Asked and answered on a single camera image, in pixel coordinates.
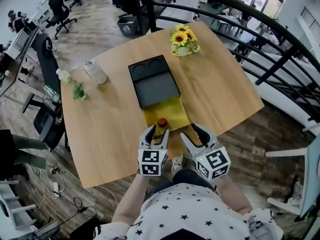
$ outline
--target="railing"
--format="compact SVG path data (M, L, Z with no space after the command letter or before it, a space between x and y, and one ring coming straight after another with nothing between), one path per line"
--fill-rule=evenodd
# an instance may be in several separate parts
M140 8L138 7L136 15L137 15L138 22L142 21L143 16L148 17L149 28L151 32L155 32L159 30L156 24L156 19L182 23L182 24L188 23L186 20L156 14L154 7L160 6L164 8L175 8L180 10L186 10L186 11L193 12L195 14L199 14L201 16L208 16L217 20L222 20L230 24L232 27L244 30L252 34L254 37L259 39L260 41L263 41L269 46L271 46L272 48L274 48L281 55L281 58L278 60L275 60L271 58L267 53L262 52L258 47L251 45L250 43L245 43L237 39L236 36L219 31L210 26L211 30L215 34L219 35L220 37L223 37L235 43L238 43L239 45L249 49L250 51L256 52L262 58L265 58L269 62L271 62L272 66L270 68L266 68L265 66L261 65L257 61L247 57L245 54L242 54L234 49L229 49L233 55L237 56L241 60L248 62L253 66L258 67L260 70L264 72L263 74L257 74L257 72L254 72L253 70L249 69L249 67L244 67L242 65L242 68L245 72L257 78L257 80L255 81L255 84L257 86L261 85L262 83L267 83L268 85L272 86L273 88L275 88L276 90L284 94L291 101L296 103L302 110L304 110L310 116L309 118L310 120L315 120L316 122L320 122L320 97L318 95L320 91L320 86L319 86L319 83L315 81L315 79L313 78L314 73L316 72L319 75L318 79L320 79L320 63L309 52L309 50L294 35L292 35L289 31L287 31L274 19L271 19L267 15L261 13L260 11L254 9L251 6L244 4L239 0L208 0L208 1L214 1L215 3L220 3L221 5L234 8L241 12L245 12L251 17L256 18L262 24L272 29L274 33L277 33L277 36L280 37L280 39L285 39L286 42L289 42L290 48L284 50L283 48L279 47L277 44L273 43L269 39L247 28L246 26L241 25L240 23L234 22L228 18L222 17L221 15L217 15L215 13L208 12L206 10L202 10L199 8L188 7L188 6L178 5L174 3L156 2L154 0L145 0L144 2L146 3L147 12L141 12ZM298 61L295 60L293 57L293 56L296 56L297 54L306 57L310 61L310 64L314 66L316 71L312 69L313 72L310 72L306 68L301 66L301 64L298 63ZM285 64L288 61L291 61L296 66L299 74L295 74L291 72L291 70L288 70L286 68Z
M308 24L308 27L311 29L316 39L320 43L320 25L306 7L304 7L303 11L301 12L301 17Z

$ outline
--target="white chair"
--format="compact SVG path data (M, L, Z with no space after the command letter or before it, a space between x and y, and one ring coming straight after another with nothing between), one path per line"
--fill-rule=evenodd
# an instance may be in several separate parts
M302 217L320 194L320 135L306 148L266 152L266 157L304 156L304 183L300 207L269 197L266 201Z
M0 185L11 185L11 184L19 184L18 180L13 181L0 181ZM13 195L5 195L0 190L0 217L1 221L4 220L7 223L11 224L15 230L20 230L27 226L30 226L37 222L35 219L29 219L28 221L24 221L21 219L19 213L29 211L37 208L35 204L22 207L18 202L20 198L18 196Z

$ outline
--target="white shirt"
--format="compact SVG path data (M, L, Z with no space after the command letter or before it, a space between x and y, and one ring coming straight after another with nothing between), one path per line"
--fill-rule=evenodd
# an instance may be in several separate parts
M180 183L148 198L132 225L124 222L102 225L95 229L95 239L179 239L178 233L186 231L189 239L195 239L196 235L197 239L205 240L281 240L283 237L271 210L256 209L240 215L211 189Z

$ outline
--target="black tray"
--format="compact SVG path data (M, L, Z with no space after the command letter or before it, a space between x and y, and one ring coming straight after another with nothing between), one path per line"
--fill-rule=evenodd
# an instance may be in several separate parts
M163 55L129 66L140 108L179 97L180 91Z

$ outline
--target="wooden floor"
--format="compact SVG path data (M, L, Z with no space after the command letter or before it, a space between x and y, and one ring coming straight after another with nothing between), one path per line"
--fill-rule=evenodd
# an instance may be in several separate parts
M63 30L58 35L57 41L52 38L58 48L56 56L60 68L70 70L83 65L85 60L128 41L129 38L123 37L117 26L118 15L122 13L121 10L112 6L111 0L84 0L82 6L74 6L70 18L76 17L78 21L71 24L70 33L66 34ZM39 67L35 68L27 81L40 91L42 90L43 80ZM28 95L20 88L13 88L8 92L10 93L11 97L21 101L24 101ZM0 106L0 129L10 129L14 134L38 138L39 135L33 126L37 111L36 107L31 106L25 114L22 114L21 106L7 100L3 106ZM301 183L303 183L303 158L267 159L264 153L303 148L313 140L313 137L308 133L303 134L300 125L272 106L266 104L257 114L219 136L218 139L226 146L232 161L229 173L231 178L243 190L254 208L268 207L266 197L269 196L283 200L289 193L296 174L301 176ZM29 152L45 157L51 166L69 170L78 176L72 155L65 151L63 140L51 152L34 150ZM169 162L163 178L171 177L170 166ZM15 191L25 205L39 205L44 194L41 181L29 166L28 172L29 181L21 176L17 177L20 184L15 187ZM73 216L77 212L77 209L70 204L74 197L81 198L83 206L94 207L102 222L111 221L117 206L111 194L99 187L83 189L70 174L63 173L63 175L66 184L66 189L62 193L64 198L53 200L47 197L41 208L32 214L40 224L45 225L51 218L64 221ZM49 175L49 177L51 184L53 181L62 184L59 175ZM133 178L134 176L129 176L105 184L104 187L112 191L120 201ZM42 179L47 183L45 175L42 175ZM158 178L154 178L150 187L158 181ZM88 216L78 214L61 226L58 236L67 237L88 219ZM294 222L294 219L295 216L283 215L276 216L275 221L284 230L286 237L302 238L309 230L313 219L301 222Z

